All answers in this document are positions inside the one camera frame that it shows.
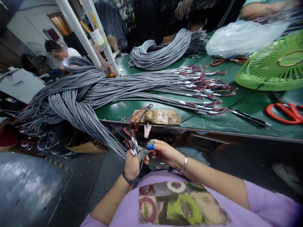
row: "right hand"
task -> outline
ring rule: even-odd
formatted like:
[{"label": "right hand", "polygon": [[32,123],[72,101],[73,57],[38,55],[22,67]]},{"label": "right hand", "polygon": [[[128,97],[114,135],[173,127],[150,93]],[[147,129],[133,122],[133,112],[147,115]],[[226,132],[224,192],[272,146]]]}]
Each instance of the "right hand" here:
[{"label": "right hand", "polygon": [[185,156],[166,142],[154,139],[153,159],[160,159],[165,164],[180,171],[184,166]]}]

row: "green table surface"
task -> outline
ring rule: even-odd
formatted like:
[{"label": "green table surface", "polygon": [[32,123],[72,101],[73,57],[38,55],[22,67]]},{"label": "green table surface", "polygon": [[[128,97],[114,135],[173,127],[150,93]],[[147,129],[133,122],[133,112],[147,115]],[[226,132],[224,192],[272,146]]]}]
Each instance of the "green table surface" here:
[{"label": "green table surface", "polygon": [[[119,57],[116,62],[119,66],[121,76],[134,74],[138,72],[144,72],[144,70],[137,67],[128,67],[128,61],[130,60],[130,55]],[[248,121],[240,118],[233,113],[224,113],[221,116],[211,116],[207,114],[194,116],[191,119],[185,121],[178,127],[178,129],[187,129],[191,131],[209,131],[212,133],[229,134],[229,135],[239,135],[246,137],[256,137],[256,138],[268,138],[274,140],[284,140],[293,142],[303,142],[303,125],[286,125],[270,118],[265,113],[265,107],[269,104],[275,103],[276,100],[272,98],[272,92],[266,91],[253,91],[251,89],[242,87],[234,81],[236,73],[241,68],[241,65],[235,62],[224,62],[219,66],[210,66],[211,62],[216,60],[216,58],[201,55],[201,58],[191,59],[191,58],[180,58],[173,65],[165,68],[178,68],[186,65],[200,64],[202,66],[208,65],[206,70],[210,72],[227,71],[226,75],[214,75],[210,78],[221,78],[222,80],[228,81],[230,85],[239,88],[236,95],[229,97],[220,97],[223,101],[218,107],[227,107],[230,104],[240,100],[245,95],[250,94],[243,101],[233,105],[232,107],[238,109],[244,113],[247,113],[253,117],[261,119],[271,124],[267,128],[259,128]],[[178,96],[173,94],[166,94],[161,92],[152,92],[154,94],[159,94],[162,96],[167,96],[171,98],[176,98],[183,101],[193,101],[197,100],[192,97]],[[291,90],[284,93],[283,98],[295,104],[303,104],[303,89]],[[123,101],[123,102],[113,102],[111,104],[105,105],[95,110],[97,117],[104,121],[113,122],[123,122],[129,123],[130,118],[134,110],[141,109],[142,107],[148,106],[151,102],[145,101]],[[172,109],[176,113],[181,115],[181,120],[188,118],[189,116],[195,114],[194,112],[187,111],[180,108],[175,108],[172,106],[167,106],[164,104],[153,102],[154,109]],[[283,113],[274,109],[273,112],[282,118],[287,119]]]}]

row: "wristband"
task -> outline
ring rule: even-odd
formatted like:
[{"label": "wristband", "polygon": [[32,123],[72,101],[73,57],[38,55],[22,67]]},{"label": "wristband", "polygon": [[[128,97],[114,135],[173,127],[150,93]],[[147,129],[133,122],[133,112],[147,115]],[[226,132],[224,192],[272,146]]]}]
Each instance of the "wristband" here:
[{"label": "wristband", "polygon": [[122,176],[124,178],[124,180],[129,184],[129,185],[133,185],[135,183],[135,180],[131,180],[127,177],[127,175],[125,174],[125,171],[123,170]]},{"label": "wristband", "polygon": [[179,173],[183,173],[184,170],[186,169],[186,167],[187,167],[187,157],[185,156],[184,166],[183,166],[183,168],[179,171]]}]

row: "red-handled scissors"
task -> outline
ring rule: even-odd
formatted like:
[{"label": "red-handled scissors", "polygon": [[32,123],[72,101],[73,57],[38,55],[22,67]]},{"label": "red-handled scissors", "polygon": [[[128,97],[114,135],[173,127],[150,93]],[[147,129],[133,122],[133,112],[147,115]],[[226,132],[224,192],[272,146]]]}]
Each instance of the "red-handled scissors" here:
[{"label": "red-handled scissors", "polygon": [[248,58],[244,58],[244,57],[238,57],[238,58],[230,58],[230,59],[219,59],[219,60],[215,60],[211,63],[211,66],[217,66],[222,64],[225,61],[234,61],[234,62],[241,62],[241,63],[245,63],[247,62]]},{"label": "red-handled scissors", "polygon": [[[274,115],[274,113],[272,112],[272,108],[274,106],[279,107],[284,113],[286,113],[292,120],[285,120],[282,118],[277,117],[276,115]],[[303,109],[303,105],[300,106],[296,106],[293,103],[276,103],[276,104],[269,104],[265,111],[266,113],[273,119],[280,121],[284,124],[290,124],[290,125],[296,125],[296,124],[303,124],[303,116],[300,114],[298,108]]]}]

